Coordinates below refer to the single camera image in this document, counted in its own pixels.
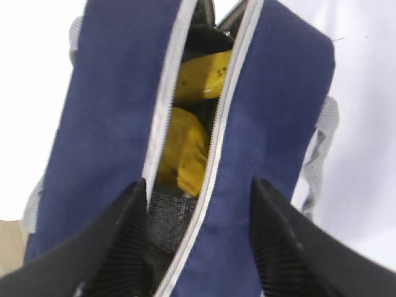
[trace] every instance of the fabric panel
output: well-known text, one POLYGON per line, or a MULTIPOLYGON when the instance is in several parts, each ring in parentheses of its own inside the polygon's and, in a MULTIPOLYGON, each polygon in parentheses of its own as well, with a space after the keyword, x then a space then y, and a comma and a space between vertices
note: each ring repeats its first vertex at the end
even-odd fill
POLYGON ((70 237, 141 177, 179 3, 88 1, 29 249, 70 237))

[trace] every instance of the yellow object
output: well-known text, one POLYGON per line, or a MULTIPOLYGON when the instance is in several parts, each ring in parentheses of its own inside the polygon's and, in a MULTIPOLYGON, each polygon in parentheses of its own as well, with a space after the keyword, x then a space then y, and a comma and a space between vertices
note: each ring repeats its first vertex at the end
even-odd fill
POLYGON ((220 96, 231 51, 210 54, 183 63, 179 70, 175 103, 220 96))
POLYGON ((208 149, 208 135, 199 120, 192 113, 174 107, 157 181, 198 196, 204 181, 208 149))

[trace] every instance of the white background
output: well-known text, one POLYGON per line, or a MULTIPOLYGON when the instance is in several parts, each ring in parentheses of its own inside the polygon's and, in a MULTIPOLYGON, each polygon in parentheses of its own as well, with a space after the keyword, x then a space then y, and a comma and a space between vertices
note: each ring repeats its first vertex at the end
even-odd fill
MULTIPOLYGON (((235 2, 215 0, 217 20, 235 2)), ((341 120, 325 164, 321 227, 396 270, 396 2, 282 2, 337 40, 330 94, 341 120)), ((21 218, 45 170, 72 70, 68 30, 84 3, 0 2, 0 219, 21 218)))

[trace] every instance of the beige fabric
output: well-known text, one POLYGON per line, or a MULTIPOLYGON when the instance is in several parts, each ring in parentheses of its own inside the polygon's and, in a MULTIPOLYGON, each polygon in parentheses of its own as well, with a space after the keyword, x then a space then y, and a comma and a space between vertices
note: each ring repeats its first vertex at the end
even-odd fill
POLYGON ((22 265, 26 240, 21 221, 0 221, 0 278, 22 265))

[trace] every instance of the zipper teeth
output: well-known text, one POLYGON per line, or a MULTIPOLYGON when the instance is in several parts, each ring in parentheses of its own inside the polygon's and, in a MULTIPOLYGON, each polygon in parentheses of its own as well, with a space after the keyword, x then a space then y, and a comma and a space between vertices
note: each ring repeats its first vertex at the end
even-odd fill
POLYGON ((176 20, 173 24, 168 48, 166 49, 142 172, 142 177, 145 178, 147 183, 147 207, 150 206, 154 182, 157 177, 157 171, 165 145, 181 58, 196 5, 197 0, 181 1, 176 20))
POLYGON ((157 292, 155 293, 155 297, 166 297, 171 294, 204 221, 215 185, 218 164, 222 154, 223 139, 231 101, 263 4, 264 0, 249 0, 247 4, 246 11, 238 30, 238 35, 234 43, 222 94, 216 110, 215 123, 213 125, 213 132, 209 145, 209 158, 199 200, 186 234, 184 235, 180 247, 160 286, 158 287, 157 292))

